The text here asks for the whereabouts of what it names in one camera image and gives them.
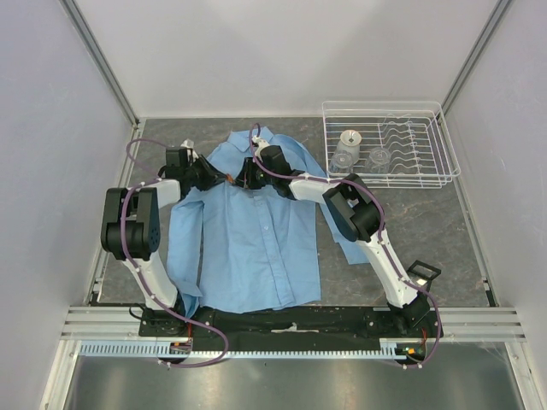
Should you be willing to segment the light blue button shirt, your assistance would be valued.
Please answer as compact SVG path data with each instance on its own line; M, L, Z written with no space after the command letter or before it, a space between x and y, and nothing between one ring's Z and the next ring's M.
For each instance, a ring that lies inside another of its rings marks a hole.
M173 206L168 230L167 271L185 316L199 307L248 313L319 301L316 210L347 262L367 263L324 205L283 198L272 186L191 190Z

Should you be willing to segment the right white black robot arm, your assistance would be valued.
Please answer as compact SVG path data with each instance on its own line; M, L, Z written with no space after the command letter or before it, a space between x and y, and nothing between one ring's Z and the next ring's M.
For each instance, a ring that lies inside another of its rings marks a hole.
M379 278L392 311L393 330L405 337L418 331L430 309L427 296L404 270L388 238L385 213L360 177L325 179L290 166L282 169L289 174L262 169L258 161L247 158L233 183L249 190L271 185L282 197L325 205L339 232L357 243Z

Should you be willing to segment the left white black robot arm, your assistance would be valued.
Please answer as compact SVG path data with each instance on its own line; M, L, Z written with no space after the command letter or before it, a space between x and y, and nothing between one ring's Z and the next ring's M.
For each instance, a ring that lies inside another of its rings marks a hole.
M132 273L144 294L145 306L154 311L163 309L157 324L169 336L184 332L188 317L178 310L179 292L159 256L160 210L180 202L193 188L210 190L227 180L226 174L198 155L168 163L149 182L106 191L102 248Z

